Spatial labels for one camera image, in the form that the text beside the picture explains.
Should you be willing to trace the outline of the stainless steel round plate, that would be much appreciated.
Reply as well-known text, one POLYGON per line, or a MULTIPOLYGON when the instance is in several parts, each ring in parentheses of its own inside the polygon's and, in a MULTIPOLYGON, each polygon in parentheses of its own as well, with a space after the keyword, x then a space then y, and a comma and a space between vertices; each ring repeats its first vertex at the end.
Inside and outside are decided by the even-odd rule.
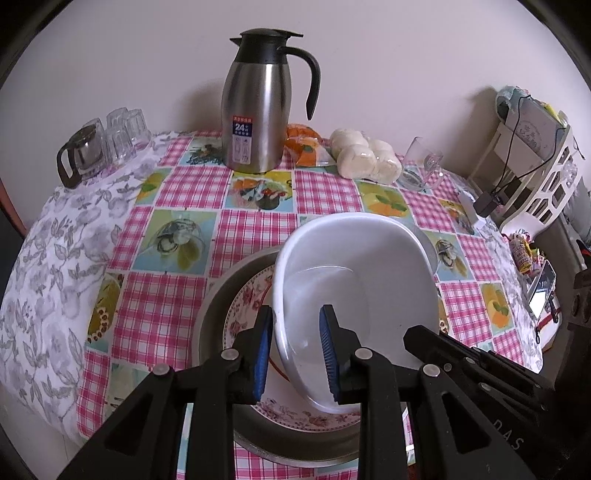
MULTIPOLYGON (((192 339, 192 361, 195 365, 209 359, 221 359, 223 353, 236 353, 232 347, 235 333, 230 330, 232 318, 238 320, 239 330, 252 328, 256 323, 259 307, 270 297, 270 275, 279 249, 259 251, 231 267, 214 281, 209 288, 197 316, 192 339)), ((270 360, 271 325, 263 329, 270 360)), ((288 409, 288 403, 280 403, 279 395, 297 399, 294 388, 274 371, 270 365, 263 369, 256 354, 238 355, 232 361, 236 372, 229 375, 229 386, 235 389, 239 400, 259 399, 257 405, 240 403, 233 407, 231 425, 235 441, 250 453, 266 460, 294 467, 332 467, 345 464, 359 457, 359 418, 352 422, 311 429, 308 423, 311 413, 301 408, 288 409), (266 372, 267 379, 260 376, 266 372)))

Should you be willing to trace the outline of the white square bowl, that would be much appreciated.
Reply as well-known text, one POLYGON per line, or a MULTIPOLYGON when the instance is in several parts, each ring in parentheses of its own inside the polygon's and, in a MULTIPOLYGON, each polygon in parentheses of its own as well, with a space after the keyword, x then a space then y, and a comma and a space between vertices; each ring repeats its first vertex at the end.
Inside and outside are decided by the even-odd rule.
POLYGON ((438 332, 438 295, 428 257, 410 226, 370 213, 318 217, 294 230, 273 270, 274 339, 297 394, 324 413, 353 412, 329 389, 320 311, 394 365, 416 369, 404 346, 416 325, 438 332))

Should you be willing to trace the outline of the strawberry pattern bowl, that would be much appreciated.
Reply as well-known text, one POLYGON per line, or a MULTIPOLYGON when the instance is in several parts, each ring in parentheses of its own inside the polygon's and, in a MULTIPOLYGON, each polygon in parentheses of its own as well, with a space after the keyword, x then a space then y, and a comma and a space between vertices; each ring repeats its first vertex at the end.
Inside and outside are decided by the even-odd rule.
POLYGON ((286 370, 283 368, 283 361, 280 359, 280 352, 277 350, 276 342, 274 341, 271 342, 270 346, 270 365, 273 366, 274 371, 276 371, 276 373, 280 375, 281 378, 286 381, 290 381, 286 370))

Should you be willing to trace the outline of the light blue bowl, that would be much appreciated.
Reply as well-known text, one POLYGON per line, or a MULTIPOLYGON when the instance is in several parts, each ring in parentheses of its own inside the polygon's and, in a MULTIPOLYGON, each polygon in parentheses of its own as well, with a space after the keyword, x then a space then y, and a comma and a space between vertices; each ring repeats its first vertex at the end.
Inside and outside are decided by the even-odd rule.
POLYGON ((438 270, 439 266, 439 256, 434 247, 433 243, 429 239, 429 237, 416 225, 411 225, 410 229, 412 230, 413 234, 417 237, 419 242, 421 243, 423 250, 425 251, 429 264, 431 267, 432 274, 435 275, 438 270))

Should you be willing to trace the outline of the smartphone on stand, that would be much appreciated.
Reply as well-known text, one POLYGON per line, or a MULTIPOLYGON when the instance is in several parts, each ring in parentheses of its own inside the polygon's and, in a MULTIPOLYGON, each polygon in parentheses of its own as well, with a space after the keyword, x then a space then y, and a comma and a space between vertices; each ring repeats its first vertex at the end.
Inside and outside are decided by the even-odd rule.
POLYGON ((555 289, 556 272, 552 264, 545 260, 541 271, 537 274, 528 290, 528 302, 531 312, 538 321, 555 289))

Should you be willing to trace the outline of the grey floral table cover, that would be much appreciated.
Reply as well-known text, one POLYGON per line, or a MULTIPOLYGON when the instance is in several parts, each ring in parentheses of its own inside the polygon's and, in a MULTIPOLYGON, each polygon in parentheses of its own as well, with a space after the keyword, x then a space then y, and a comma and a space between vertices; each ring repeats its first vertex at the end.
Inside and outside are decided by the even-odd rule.
POLYGON ((1 383, 76 443, 103 420, 109 359, 87 347, 111 329, 116 297, 150 215, 153 175, 189 142, 154 137, 132 160, 58 187, 31 226, 1 302, 1 383))

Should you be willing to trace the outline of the colourful snack packet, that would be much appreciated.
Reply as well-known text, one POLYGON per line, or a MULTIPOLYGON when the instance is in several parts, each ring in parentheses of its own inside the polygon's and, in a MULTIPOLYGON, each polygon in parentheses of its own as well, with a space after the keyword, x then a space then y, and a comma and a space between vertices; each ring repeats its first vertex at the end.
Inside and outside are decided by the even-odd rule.
POLYGON ((522 274, 533 277, 541 268, 539 250, 532 246, 528 233, 516 232, 509 237, 509 247, 517 270, 522 274))

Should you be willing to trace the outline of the black power adapter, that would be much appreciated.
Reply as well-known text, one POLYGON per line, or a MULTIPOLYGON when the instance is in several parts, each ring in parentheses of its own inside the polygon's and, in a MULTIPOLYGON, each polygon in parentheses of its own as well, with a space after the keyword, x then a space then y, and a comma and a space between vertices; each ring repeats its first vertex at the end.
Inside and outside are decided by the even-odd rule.
POLYGON ((491 192, 483 192, 474 202, 475 212, 480 217, 488 217, 499 205, 499 197, 491 192))

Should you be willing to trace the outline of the checkered picture tablecloth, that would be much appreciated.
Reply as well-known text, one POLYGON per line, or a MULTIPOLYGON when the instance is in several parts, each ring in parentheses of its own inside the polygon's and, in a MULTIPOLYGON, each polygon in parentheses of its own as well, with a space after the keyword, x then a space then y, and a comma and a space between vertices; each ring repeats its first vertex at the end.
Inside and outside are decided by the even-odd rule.
POLYGON ((540 371, 542 350, 507 239, 473 226, 462 184, 434 189, 347 180, 332 166, 285 155, 266 174, 221 162, 215 132, 175 139, 135 195, 90 317, 77 426, 91 436, 157 363, 188 366, 190 336, 209 288, 250 255, 324 214, 365 211, 422 229, 442 251, 435 283, 443 331, 540 371))

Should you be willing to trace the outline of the glass mug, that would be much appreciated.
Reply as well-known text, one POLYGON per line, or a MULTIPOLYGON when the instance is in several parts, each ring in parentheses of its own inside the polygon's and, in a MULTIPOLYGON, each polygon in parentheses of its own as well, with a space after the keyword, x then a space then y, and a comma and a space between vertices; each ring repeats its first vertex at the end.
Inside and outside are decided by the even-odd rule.
POLYGON ((415 137, 403 157, 403 172, 398 182, 406 189, 420 192, 437 188, 443 178, 443 153, 425 138, 415 137))

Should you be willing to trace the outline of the small glass cup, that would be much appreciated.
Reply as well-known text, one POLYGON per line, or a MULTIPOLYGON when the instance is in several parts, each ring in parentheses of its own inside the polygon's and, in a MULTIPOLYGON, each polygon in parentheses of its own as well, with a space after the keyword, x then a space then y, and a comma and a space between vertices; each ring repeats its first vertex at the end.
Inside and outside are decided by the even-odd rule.
POLYGON ((128 110, 125 115, 125 129, 136 150, 144 150, 151 141, 149 131, 141 109, 128 110))
POLYGON ((127 114, 128 109, 126 107, 120 107, 109 112, 106 116, 107 129, 124 129, 127 114))
POLYGON ((121 165, 135 156, 135 148, 126 129, 111 126, 105 131, 108 158, 114 165, 121 165))

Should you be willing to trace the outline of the bag of steamed buns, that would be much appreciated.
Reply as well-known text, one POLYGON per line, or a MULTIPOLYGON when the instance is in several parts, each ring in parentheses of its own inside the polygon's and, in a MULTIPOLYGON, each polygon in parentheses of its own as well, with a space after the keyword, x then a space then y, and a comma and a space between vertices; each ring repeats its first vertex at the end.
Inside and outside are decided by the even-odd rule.
POLYGON ((329 137, 329 146, 342 178, 391 185, 403 171, 401 161, 388 142, 370 138, 362 131, 336 129, 329 137))

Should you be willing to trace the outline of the orange snack packet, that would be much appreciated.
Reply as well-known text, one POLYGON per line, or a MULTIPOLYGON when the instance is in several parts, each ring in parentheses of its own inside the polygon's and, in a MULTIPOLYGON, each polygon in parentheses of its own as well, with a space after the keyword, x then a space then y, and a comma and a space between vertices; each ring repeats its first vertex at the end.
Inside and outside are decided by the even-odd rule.
POLYGON ((328 167, 335 164, 334 158, 322 144, 321 135, 307 125, 287 125, 284 145, 297 167, 328 167))

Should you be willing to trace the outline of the stainless steel thermos jug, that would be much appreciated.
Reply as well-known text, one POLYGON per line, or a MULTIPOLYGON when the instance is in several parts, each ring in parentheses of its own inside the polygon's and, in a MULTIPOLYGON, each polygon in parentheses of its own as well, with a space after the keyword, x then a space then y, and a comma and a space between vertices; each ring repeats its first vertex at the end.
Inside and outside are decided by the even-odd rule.
POLYGON ((321 88, 320 64, 310 52, 287 44, 291 37, 301 36, 276 28, 255 28, 230 40, 238 52, 221 98, 222 160, 229 169, 263 174, 280 165, 290 119, 290 55, 310 67, 305 110, 308 118, 314 116, 321 88))

